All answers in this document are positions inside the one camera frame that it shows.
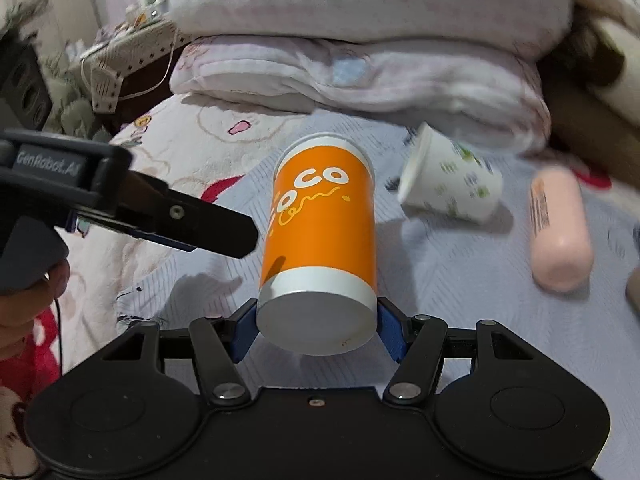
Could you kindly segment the person's left hand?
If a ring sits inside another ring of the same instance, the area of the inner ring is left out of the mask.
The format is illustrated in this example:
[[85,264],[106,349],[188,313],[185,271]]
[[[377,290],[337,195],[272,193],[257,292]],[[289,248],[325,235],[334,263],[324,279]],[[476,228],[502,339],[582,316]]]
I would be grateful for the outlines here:
[[26,338],[32,333],[35,319],[65,292],[70,265],[62,260],[47,275],[28,289],[1,297],[1,359],[21,354]]

